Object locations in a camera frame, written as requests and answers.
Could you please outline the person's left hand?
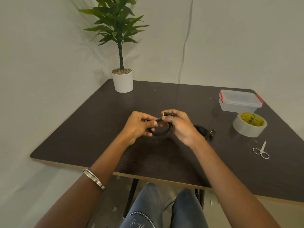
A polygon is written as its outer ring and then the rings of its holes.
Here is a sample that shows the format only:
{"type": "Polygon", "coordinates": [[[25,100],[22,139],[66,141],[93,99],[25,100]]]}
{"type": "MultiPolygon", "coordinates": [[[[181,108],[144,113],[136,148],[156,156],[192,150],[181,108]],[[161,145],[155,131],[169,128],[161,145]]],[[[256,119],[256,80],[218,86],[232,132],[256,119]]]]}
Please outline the person's left hand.
{"type": "Polygon", "coordinates": [[[158,118],[151,116],[146,113],[133,111],[128,118],[123,130],[122,134],[128,140],[128,145],[132,145],[135,143],[136,139],[141,136],[152,137],[152,132],[149,132],[148,129],[152,129],[154,131],[154,127],[145,127],[145,120],[157,120],[158,118]]]}

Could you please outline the person's right hand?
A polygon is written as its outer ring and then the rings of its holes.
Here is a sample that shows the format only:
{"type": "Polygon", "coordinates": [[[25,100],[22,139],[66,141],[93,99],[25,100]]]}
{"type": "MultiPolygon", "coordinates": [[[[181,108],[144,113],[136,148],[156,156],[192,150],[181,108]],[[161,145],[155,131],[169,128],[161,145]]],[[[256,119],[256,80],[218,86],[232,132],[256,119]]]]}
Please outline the person's right hand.
{"type": "Polygon", "coordinates": [[[164,111],[169,112],[164,122],[173,124],[173,133],[181,142],[190,148],[194,148],[204,142],[203,136],[195,129],[185,112],[176,109],[164,111]]]}

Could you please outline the person's left forearm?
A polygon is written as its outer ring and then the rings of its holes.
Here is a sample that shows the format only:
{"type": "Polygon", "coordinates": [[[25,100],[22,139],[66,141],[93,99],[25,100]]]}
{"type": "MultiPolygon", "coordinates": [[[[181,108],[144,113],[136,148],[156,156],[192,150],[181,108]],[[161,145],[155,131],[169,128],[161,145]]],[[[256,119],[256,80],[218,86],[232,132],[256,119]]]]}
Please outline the person's left forearm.
{"type": "Polygon", "coordinates": [[[128,146],[126,137],[117,136],[34,228],[86,228],[99,197],[128,146]]]}

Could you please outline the person's right forearm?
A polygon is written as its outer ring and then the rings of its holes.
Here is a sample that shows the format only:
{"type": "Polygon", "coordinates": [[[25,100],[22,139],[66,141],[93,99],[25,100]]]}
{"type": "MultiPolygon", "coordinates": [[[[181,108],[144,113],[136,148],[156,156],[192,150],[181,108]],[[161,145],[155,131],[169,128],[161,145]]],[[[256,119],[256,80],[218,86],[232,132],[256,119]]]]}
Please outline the person's right forearm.
{"type": "Polygon", "coordinates": [[[200,135],[190,137],[193,150],[232,228],[280,228],[279,224],[223,163],[200,135]]]}

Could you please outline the white plant pot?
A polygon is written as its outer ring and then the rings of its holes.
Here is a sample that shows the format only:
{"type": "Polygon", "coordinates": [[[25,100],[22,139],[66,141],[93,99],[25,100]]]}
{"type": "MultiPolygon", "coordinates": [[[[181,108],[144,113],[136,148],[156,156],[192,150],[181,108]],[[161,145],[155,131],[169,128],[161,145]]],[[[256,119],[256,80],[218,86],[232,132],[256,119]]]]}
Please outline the white plant pot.
{"type": "Polygon", "coordinates": [[[130,68],[112,70],[112,78],[116,92],[128,93],[133,90],[133,75],[130,68]]]}

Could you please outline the clear plastic box red clips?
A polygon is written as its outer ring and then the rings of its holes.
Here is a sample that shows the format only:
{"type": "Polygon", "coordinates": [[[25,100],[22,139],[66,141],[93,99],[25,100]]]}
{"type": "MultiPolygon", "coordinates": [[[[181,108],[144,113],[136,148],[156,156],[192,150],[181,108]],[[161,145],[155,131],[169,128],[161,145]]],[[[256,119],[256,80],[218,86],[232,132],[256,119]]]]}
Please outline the clear plastic box red clips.
{"type": "Polygon", "coordinates": [[[263,103],[264,101],[254,93],[226,89],[219,91],[219,104],[223,111],[254,113],[263,103]]]}

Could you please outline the black table leg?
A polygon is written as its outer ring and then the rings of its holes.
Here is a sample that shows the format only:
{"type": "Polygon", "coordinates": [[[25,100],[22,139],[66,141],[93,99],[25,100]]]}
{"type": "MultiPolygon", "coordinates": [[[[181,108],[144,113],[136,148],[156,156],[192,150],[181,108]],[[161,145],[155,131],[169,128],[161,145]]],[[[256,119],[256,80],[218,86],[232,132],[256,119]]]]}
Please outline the black table leg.
{"type": "Polygon", "coordinates": [[[197,189],[195,188],[195,195],[202,207],[202,209],[204,209],[204,198],[205,198],[205,191],[202,189],[197,189]]]}
{"type": "Polygon", "coordinates": [[[123,213],[123,219],[126,218],[128,212],[131,208],[131,203],[132,203],[132,200],[133,200],[138,182],[139,182],[139,179],[136,179],[136,178],[134,178],[133,181],[132,181],[132,185],[131,185],[131,189],[130,189],[130,192],[129,192],[128,200],[127,200],[125,210],[124,210],[124,213],[123,213]]]}

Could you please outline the person's left leg in jeans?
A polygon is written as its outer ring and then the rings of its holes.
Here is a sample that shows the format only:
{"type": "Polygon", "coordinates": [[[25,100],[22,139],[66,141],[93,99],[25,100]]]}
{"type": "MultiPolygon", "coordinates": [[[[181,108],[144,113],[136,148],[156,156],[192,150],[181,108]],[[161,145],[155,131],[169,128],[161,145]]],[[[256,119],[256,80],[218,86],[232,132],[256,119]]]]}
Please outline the person's left leg in jeans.
{"type": "Polygon", "coordinates": [[[120,228],[162,228],[163,201],[158,186],[146,184],[135,199],[120,228]]]}

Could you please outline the person's leg in jeans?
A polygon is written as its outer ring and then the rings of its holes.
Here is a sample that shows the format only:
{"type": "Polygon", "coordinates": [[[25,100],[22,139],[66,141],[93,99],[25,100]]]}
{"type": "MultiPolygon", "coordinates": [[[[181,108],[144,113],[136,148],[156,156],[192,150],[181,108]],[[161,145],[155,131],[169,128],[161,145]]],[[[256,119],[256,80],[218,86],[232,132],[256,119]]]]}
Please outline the person's leg in jeans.
{"type": "Polygon", "coordinates": [[[146,184],[135,199],[120,228],[162,228],[163,201],[158,186],[146,184]]]}
{"type": "Polygon", "coordinates": [[[177,195],[170,228],[208,228],[203,209],[192,190],[185,188],[177,195]]]}

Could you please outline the clear tape roll yellow core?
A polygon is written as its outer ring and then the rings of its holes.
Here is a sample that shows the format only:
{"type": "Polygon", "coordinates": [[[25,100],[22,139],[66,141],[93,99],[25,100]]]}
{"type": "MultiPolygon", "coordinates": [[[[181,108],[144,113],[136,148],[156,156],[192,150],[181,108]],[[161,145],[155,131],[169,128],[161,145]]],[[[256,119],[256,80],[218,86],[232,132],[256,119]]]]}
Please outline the clear tape roll yellow core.
{"type": "Polygon", "coordinates": [[[238,113],[232,124],[238,133],[251,138],[258,137],[267,125],[263,117],[251,112],[238,113]]]}

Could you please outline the person's right leg in jeans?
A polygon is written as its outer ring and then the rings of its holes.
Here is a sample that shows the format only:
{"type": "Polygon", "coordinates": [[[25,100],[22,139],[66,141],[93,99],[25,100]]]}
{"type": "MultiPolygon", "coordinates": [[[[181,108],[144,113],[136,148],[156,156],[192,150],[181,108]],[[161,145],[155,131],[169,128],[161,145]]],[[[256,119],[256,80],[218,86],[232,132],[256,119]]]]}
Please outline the person's right leg in jeans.
{"type": "Polygon", "coordinates": [[[203,209],[192,190],[185,188],[177,195],[170,228],[208,228],[203,209]]]}

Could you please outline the green artificial plant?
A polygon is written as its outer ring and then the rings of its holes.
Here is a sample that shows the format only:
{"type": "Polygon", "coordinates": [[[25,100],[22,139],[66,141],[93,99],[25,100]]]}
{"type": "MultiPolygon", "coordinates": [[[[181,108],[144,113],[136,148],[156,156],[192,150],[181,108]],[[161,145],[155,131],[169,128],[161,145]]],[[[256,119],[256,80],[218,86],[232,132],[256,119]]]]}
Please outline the green artificial plant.
{"type": "Polygon", "coordinates": [[[95,0],[97,7],[78,9],[82,14],[93,15],[97,18],[94,26],[84,31],[96,32],[95,37],[101,36],[98,45],[113,41],[118,46],[120,66],[114,69],[114,74],[127,74],[131,69],[124,67],[122,47],[124,43],[138,43],[132,36],[144,32],[149,25],[140,25],[143,15],[135,17],[131,6],[135,0],[95,0]]]}

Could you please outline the small silver scissors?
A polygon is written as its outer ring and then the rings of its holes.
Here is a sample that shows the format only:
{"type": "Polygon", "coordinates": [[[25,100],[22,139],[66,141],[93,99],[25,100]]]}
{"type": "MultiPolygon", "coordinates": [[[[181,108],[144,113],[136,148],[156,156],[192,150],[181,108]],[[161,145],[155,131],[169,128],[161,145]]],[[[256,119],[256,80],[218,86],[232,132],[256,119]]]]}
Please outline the small silver scissors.
{"type": "Polygon", "coordinates": [[[270,158],[269,154],[264,151],[265,146],[266,146],[266,142],[267,141],[264,141],[264,143],[263,143],[263,145],[260,149],[259,148],[253,148],[252,150],[256,155],[260,155],[264,159],[269,159],[270,158]]]}

